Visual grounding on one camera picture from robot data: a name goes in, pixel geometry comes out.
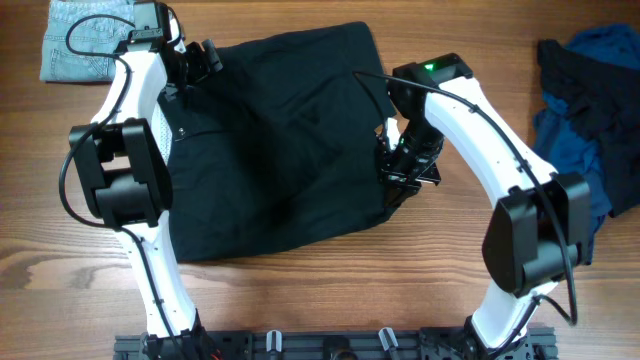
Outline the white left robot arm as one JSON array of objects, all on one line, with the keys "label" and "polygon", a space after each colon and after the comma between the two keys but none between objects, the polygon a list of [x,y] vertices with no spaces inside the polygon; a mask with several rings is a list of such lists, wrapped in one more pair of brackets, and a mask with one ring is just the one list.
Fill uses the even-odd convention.
[{"label": "white left robot arm", "polygon": [[138,1],[126,39],[109,53],[115,76],[90,124],[69,133],[58,191],[65,211],[89,227],[114,231],[130,261],[146,314],[146,332],[118,339],[117,359],[220,359],[181,279],[171,244],[171,178],[154,119],[165,89],[181,91],[209,70],[206,52],[188,54],[173,10]]}]

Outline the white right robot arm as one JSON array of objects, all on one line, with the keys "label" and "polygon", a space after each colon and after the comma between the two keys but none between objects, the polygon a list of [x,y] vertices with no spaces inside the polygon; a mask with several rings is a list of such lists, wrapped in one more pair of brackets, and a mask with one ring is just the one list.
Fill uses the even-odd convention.
[{"label": "white right robot arm", "polygon": [[470,67],[454,53],[399,66],[385,78],[407,120],[386,123],[379,138],[385,203],[397,207],[424,183],[438,183],[445,143],[483,186],[493,213],[482,243],[490,283],[459,328],[417,333],[422,359],[554,359],[553,329],[531,322],[559,284],[573,288],[587,262],[590,190],[579,174],[561,174],[500,117]]}]

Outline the black shorts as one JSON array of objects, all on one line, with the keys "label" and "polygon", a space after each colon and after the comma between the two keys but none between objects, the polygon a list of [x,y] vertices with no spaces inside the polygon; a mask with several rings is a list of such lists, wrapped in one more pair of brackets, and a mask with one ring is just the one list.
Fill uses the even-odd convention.
[{"label": "black shorts", "polygon": [[181,262],[288,251],[386,222],[376,129],[395,113],[363,22],[220,50],[158,99],[172,135],[169,231]]}]

